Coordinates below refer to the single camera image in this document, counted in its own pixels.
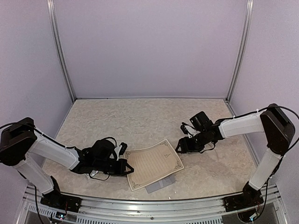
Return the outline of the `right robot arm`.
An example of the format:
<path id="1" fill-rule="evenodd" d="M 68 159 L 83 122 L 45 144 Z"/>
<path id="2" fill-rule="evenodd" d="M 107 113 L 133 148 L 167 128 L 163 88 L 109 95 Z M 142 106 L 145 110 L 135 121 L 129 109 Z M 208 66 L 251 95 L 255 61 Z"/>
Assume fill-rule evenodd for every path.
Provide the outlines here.
<path id="1" fill-rule="evenodd" d="M 298 116 L 292 109 L 275 103 L 216 121 L 212 121 L 204 111 L 201 111 L 190 118 L 190 125 L 181 124 L 185 137 L 178 141 L 175 150 L 180 154 L 202 154 L 208 150 L 206 148 L 208 144 L 212 144 L 213 150 L 221 140 L 239 135 L 263 134 L 266 142 L 265 152 L 255 172 L 244 186 L 245 192 L 239 196 L 240 205 L 249 207 L 257 200 L 256 192 L 277 172 L 284 156 L 299 142 L 295 137 L 296 127 L 287 116 L 287 112 Z"/>

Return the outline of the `grey envelope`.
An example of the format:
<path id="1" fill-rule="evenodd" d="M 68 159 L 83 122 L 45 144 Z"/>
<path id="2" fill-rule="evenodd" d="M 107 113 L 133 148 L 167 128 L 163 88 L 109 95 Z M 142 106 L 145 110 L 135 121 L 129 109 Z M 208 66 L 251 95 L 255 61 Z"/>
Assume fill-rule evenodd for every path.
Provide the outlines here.
<path id="1" fill-rule="evenodd" d="M 173 183 L 175 183 L 175 181 L 176 181 L 175 175 L 171 174 L 157 182 L 154 182 L 154 183 L 146 186 L 145 189 L 146 189 L 147 193 L 150 194 L 150 193 L 153 193 L 160 189 L 163 189 L 169 185 L 172 185 Z"/>

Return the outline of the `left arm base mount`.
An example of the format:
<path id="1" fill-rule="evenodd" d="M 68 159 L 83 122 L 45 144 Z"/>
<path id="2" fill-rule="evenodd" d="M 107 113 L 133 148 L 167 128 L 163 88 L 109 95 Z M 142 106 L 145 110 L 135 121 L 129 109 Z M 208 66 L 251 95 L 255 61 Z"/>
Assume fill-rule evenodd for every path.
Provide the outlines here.
<path id="1" fill-rule="evenodd" d="M 51 176 L 53 190 L 50 193 L 42 194 L 41 204 L 52 208 L 78 213 L 82 199 L 76 196 L 62 194 L 56 179 Z"/>

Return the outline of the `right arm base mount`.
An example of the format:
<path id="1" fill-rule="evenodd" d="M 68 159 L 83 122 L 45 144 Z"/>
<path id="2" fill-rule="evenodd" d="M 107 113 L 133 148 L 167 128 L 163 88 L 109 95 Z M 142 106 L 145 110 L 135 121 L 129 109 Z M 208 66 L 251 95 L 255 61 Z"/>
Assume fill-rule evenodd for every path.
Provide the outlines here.
<path id="1" fill-rule="evenodd" d="M 226 212 L 241 210 L 264 203 L 261 190 L 252 188 L 249 182 L 243 187 L 242 193 L 224 197 L 223 201 Z"/>

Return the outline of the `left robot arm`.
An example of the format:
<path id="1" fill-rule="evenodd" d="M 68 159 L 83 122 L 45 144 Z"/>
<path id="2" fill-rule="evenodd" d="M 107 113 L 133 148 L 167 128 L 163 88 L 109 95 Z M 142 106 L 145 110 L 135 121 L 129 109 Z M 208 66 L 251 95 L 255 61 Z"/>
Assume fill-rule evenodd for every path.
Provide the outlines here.
<path id="1" fill-rule="evenodd" d="M 91 176 L 98 171 L 108 176 L 125 176 L 134 172 L 128 161 L 121 158 L 127 144 L 117 144 L 113 137 L 97 140 L 84 149 L 68 147 L 44 134 L 30 117 L 2 125 L 0 130 L 0 162 L 16 169 L 57 208 L 65 204 L 65 196 L 60 193 L 55 178 L 42 170 L 32 154 L 79 175 Z"/>

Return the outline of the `beige letter paper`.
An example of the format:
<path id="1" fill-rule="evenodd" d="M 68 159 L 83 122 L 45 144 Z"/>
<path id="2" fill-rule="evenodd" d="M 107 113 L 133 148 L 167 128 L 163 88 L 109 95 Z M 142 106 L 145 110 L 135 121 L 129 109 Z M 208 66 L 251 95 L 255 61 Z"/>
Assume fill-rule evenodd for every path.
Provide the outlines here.
<path id="1" fill-rule="evenodd" d="M 167 139 L 147 148 L 127 150 L 124 158 L 134 168 L 134 172 L 127 175 L 132 191 L 184 169 L 179 155 Z"/>

